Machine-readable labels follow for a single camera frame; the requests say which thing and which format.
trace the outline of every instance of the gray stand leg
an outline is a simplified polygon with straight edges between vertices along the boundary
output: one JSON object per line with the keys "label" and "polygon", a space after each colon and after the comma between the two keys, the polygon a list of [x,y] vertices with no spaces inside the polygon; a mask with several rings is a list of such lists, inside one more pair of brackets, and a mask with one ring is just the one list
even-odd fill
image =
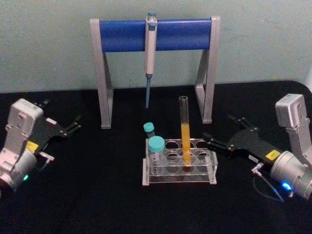
{"label": "gray stand leg", "polygon": [[113,89],[105,53],[102,52],[99,19],[90,20],[90,30],[97,77],[97,91],[101,113],[102,129],[110,129],[112,124]]}
{"label": "gray stand leg", "polygon": [[204,50],[199,63],[195,91],[203,123],[211,123],[215,76],[218,64],[220,17],[211,17],[209,51]]}

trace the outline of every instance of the blue led light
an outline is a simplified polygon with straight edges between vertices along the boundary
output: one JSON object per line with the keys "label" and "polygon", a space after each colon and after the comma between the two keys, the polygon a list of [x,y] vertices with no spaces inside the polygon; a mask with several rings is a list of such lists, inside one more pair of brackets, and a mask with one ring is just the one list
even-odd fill
{"label": "blue led light", "polygon": [[282,183],[282,186],[283,186],[284,189],[286,189],[287,191],[292,190],[292,187],[291,187],[288,183],[286,183],[286,182]]}

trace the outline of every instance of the test tube rack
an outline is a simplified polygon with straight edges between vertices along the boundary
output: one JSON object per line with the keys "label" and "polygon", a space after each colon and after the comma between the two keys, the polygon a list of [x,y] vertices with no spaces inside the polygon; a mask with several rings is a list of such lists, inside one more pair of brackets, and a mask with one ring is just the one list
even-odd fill
{"label": "test tube rack", "polygon": [[181,139],[165,139],[164,157],[155,163],[148,150],[148,139],[145,141],[146,158],[143,159],[142,185],[151,183],[208,182],[216,184],[218,161],[214,151],[205,148],[203,139],[190,139],[191,165],[183,162]]}

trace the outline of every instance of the yellow warning label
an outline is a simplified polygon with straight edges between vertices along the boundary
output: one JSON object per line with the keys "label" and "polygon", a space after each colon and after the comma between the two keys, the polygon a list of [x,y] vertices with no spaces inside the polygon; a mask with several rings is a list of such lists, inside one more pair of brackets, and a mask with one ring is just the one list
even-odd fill
{"label": "yellow warning label", "polygon": [[32,141],[27,141],[26,149],[32,153],[38,148],[38,145]]}
{"label": "yellow warning label", "polygon": [[272,150],[269,152],[265,157],[268,158],[269,160],[273,161],[276,159],[281,153],[277,150]]}

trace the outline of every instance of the pipette stand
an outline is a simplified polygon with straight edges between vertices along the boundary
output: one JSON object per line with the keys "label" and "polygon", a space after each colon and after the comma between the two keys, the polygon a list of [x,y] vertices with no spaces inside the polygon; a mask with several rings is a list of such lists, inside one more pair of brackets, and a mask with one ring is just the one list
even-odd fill
{"label": "pipette stand", "polygon": [[191,139],[192,162],[185,167],[181,139],[166,139],[164,158],[155,163],[148,151],[146,139],[146,158],[143,159],[142,185],[151,183],[208,182],[216,184],[218,161],[214,151],[201,148],[203,139]]}
{"label": "pipette stand", "polygon": [[[111,128],[113,111],[113,89],[106,52],[144,51],[145,23],[145,20],[90,20],[102,129]],[[218,63],[220,17],[186,20],[160,19],[157,25],[157,51],[202,50],[195,91],[202,122],[211,123]]]}

